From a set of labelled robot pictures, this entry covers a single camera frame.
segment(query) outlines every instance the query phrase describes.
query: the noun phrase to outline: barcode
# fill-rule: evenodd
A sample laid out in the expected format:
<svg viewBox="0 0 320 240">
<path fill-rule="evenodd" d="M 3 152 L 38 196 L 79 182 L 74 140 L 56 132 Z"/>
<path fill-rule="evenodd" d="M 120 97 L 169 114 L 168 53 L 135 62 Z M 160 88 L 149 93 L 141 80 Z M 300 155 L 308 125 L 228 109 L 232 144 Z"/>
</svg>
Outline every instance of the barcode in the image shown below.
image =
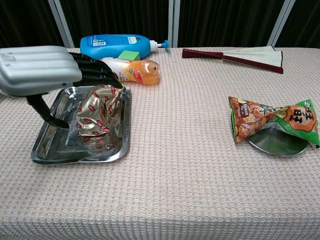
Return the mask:
<svg viewBox="0 0 320 240">
<path fill-rule="evenodd" d="M 104 46 L 104 45 L 106 45 L 106 42 L 105 41 L 94 42 L 92 45 L 94 47 L 96 47 L 96 46 Z"/>
</svg>

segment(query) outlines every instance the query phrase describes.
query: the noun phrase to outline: crumpled snack bag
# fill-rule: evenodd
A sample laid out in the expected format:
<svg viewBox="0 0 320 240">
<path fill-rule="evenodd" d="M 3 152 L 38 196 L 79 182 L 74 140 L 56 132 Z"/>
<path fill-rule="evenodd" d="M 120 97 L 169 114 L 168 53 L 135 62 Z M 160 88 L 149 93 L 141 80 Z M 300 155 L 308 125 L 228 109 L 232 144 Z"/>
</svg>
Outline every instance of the crumpled snack bag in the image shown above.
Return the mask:
<svg viewBox="0 0 320 240">
<path fill-rule="evenodd" d="M 109 133 L 111 121 L 121 106 L 122 92 L 123 88 L 118 89 L 111 85 L 92 87 L 75 115 L 78 134 L 82 137 L 99 137 Z"/>
<path fill-rule="evenodd" d="M 229 104 L 236 143 L 261 129 L 275 128 L 320 145 L 317 116 L 310 99 L 292 106 L 272 107 L 229 96 Z"/>
</svg>

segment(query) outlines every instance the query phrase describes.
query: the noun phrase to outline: tablecloth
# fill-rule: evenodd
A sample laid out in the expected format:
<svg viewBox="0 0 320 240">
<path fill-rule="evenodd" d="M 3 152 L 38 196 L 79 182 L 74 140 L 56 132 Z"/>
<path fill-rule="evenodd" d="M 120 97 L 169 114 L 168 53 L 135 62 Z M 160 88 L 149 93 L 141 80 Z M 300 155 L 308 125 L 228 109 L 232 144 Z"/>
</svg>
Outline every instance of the tablecloth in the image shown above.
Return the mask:
<svg viewBox="0 0 320 240">
<path fill-rule="evenodd" d="M 43 121 L 0 96 L 0 239 L 319 239 L 320 149 L 277 157 L 233 139 L 228 96 L 312 99 L 320 115 L 320 49 L 277 50 L 284 74 L 152 53 L 159 84 L 129 83 L 130 146 L 111 163 L 33 163 Z"/>
</svg>

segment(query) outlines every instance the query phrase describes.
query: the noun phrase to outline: metal plate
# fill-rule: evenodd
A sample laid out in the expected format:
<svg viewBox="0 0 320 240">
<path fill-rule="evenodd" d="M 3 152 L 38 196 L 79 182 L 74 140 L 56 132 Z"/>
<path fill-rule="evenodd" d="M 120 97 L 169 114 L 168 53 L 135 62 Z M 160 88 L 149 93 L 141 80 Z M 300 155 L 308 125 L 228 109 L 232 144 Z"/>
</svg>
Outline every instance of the metal plate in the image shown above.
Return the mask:
<svg viewBox="0 0 320 240">
<path fill-rule="evenodd" d="M 248 141 L 256 148 L 276 156 L 301 154 L 308 145 L 308 141 L 272 127 L 256 132 Z"/>
<path fill-rule="evenodd" d="M 51 107 L 51 112 L 59 119 L 75 124 L 75 116 L 80 103 L 85 99 L 91 86 L 69 87 L 61 90 Z M 38 164 L 106 163 L 121 158 L 129 147 L 130 130 L 130 88 L 124 86 L 120 96 L 120 123 L 115 126 L 111 146 L 103 149 L 85 145 L 76 131 L 56 128 L 44 123 L 31 152 L 31 159 Z"/>
</svg>

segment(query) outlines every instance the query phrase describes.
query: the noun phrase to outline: blue detergent bottle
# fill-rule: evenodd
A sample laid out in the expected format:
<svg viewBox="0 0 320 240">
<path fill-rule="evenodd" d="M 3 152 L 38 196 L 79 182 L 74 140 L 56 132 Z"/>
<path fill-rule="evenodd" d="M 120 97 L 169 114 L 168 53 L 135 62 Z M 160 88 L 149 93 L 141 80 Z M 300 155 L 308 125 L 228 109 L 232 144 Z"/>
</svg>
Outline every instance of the blue detergent bottle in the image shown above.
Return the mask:
<svg viewBox="0 0 320 240">
<path fill-rule="evenodd" d="M 80 52 L 93 59 L 106 57 L 117 58 L 124 50 L 140 53 L 144 59 L 150 52 L 156 52 L 158 48 L 168 48 L 169 42 L 157 43 L 145 36 L 134 34 L 101 34 L 85 36 L 80 41 Z"/>
</svg>

